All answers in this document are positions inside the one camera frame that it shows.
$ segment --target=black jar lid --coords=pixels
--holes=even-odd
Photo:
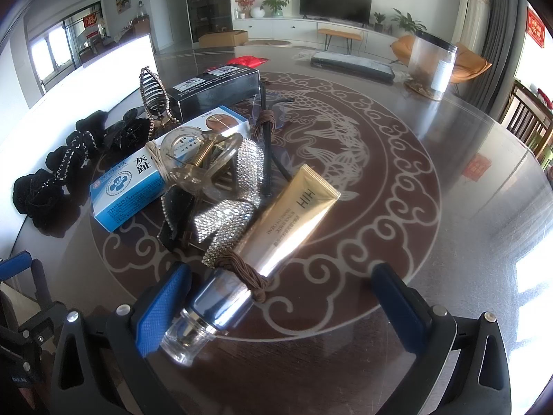
[[[420,37],[422,40],[425,40],[427,42],[430,42],[431,44],[434,44],[436,46],[439,46],[440,48],[445,49],[446,51],[449,51],[450,53],[456,53],[457,47],[453,44],[450,44],[449,42],[446,42],[443,39],[440,39],[439,37],[433,36],[430,33],[427,33],[426,31],[417,30],[415,33],[417,37]]]

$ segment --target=gold spring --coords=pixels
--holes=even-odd
[[[202,162],[206,158],[206,156],[209,154],[209,152],[213,149],[215,146],[215,142],[213,140],[208,140],[202,145],[200,150],[196,153],[196,155],[192,158],[190,161],[190,164],[192,164],[195,167],[199,167],[202,165]]]

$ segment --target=white label on black box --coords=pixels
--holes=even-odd
[[[453,62],[438,62],[438,66],[436,67],[436,74],[434,75],[434,79],[432,80],[432,84],[430,84],[430,87],[436,92],[445,92],[447,89],[447,85],[449,84],[452,71]]]
[[[207,73],[214,74],[216,76],[221,76],[222,74],[227,74],[238,70],[238,67],[233,67],[231,65],[225,65],[224,67],[216,68],[215,70],[209,70]]]
[[[203,80],[202,78],[192,78],[188,81],[181,82],[181,84],[174,85],[173,88],[177,89],[179,92],[182,92],[190,87],[201,84],[202,82],[206,82],[206,80]]]

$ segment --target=white tv cabinet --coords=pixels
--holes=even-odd
[[[233,20],[233,27],[235,30],[247,31],[250,40],[288,40],[294,45],[317,49],[325,49],[325,35],[318,33],[322,28],[358,33],[363,40],[353,41],[352,55],[381,60],[381,62],[397,59],[390,48],[390,45],[397,40],[396,37],[347,23],[299,17],[263,17],[262,19]],[[346,54],[346,39],[333,36],[328,51]]]

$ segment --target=cream tube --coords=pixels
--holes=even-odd
[[[303,164],[275,202],[234,248],[244,262],[270,277],[315,230],[340,192]],[[189,309],[166,332],[161,347],[178,363],[191,365],[218,331],[225,330],[251,306],[251,293],[234,273],[215,271]]]

